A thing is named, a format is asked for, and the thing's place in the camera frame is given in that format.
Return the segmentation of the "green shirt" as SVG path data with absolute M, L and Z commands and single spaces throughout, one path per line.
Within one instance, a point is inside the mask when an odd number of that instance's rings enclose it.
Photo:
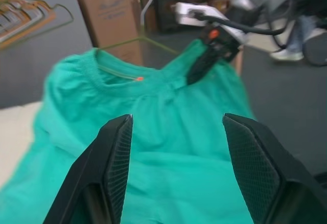
M 121 224 L 253 224 L 230 161 L 222 118 L 252 118 L 245 89 L 222 61 L 199 82 L 193 41 L 160 70 L 91 50 L 57 63 L 44 84 L 34 141 L 0 190 L 0 224 L 43 224 L 77 157 L 109 120 L 133 116 Z

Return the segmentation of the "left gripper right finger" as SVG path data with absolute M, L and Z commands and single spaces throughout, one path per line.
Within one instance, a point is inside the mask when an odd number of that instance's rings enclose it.
M 225 114 L 233 171 L 254 224 L 327 224 L 327 172 L 313 176 L 253 120 Z

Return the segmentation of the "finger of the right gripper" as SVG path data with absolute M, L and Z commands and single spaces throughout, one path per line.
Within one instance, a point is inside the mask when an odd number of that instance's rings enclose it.
M 192 85 L 200 81 L 213 68 L 218 60 L 218 51 L 208 48 L 204 51 L 190 67 L 187 75 L 187 85 Z

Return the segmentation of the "olive wire hanger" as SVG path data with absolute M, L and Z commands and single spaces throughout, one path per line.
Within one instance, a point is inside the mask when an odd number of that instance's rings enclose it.
M 123 42 L 119 42 L 119 43 L 116 43 L 116 44 L 112 44 L 112 45 L 109 45 L 109 46 L 105 46 L 105 47 L 102 47 L 102 48 L 99 48 L 99 50 L 105 50 L 105 49 L 111 49 L 111 48 L 115 48 L 115 47 L 119 47 L 119 46 L 122 46 L 122 45 L 125 45 L 125 44 L 128 44 L 128 43 L 132 43 L 132 42 L 136 42 L 136 41 L 145 41 L 147 43 L 150 43 L 158 48 L 161 48 L 169 53 L 172 53 L 174 55 L 178 55 L 179 52 L 162 44 L 162 43 L 159 43 L 151 38 L 148 38 L 148 37 L 145 37 L 145 36 L 140 36 L 140 37 L 137 37 L 137 38 L 133 38 L 131 40 L 127 40 L 127 41 L 123 41 Z

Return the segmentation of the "white bent pipe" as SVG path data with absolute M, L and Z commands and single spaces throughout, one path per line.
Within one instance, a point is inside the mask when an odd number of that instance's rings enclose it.
M 151 6 L 152 2 L 153 0 L 148 0 L 147 3 L 144 5 L 143 9 L 141 10 L 140 23 L 143 34 L 145 33 L 145 14 L 148 8 Z

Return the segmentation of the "person in jeans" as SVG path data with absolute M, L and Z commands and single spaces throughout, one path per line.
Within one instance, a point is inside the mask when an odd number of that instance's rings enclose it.
M 303 45 L 315 28 L 327 30 L 327 18 L 319 19 L 314 15 L 301 15 L 295 21 L 288 37 L 286 48 L 270 53 L 276 61 L 300 61 L 304 58 Z

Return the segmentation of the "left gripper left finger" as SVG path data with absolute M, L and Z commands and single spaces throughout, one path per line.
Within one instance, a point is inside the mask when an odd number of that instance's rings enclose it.
M 120 224 L 133 116 L 108 121 L 70 167 L 43 224 Z

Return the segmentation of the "light wooden rack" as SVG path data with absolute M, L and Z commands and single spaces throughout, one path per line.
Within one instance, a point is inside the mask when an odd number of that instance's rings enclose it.
M 56 18 L 55 13 L 51 13 L 46 19 L 42 19 L 41 22 L 37 23 L 36 25 L 28 27 L 26 30 L 22 30 L 21 32 L 15 34 L 14 36 L 10 37 L 9 39 L 5 40 L 4 42 L 0 43 L 0 50 L 3 50 L 14 43 L 18 43 L 18 41 L 27 35 L 31 34 L 39 30 L 40 28 L 44 27 L 46 24 L 50 23 Z

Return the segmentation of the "brown cardboard box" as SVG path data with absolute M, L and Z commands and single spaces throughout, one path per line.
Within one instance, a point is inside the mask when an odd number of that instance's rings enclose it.
M 143 65 L 139 41 L 118 46 L 138 37 L 134 0 L 77 0 L 92 45 L 135 65 Z

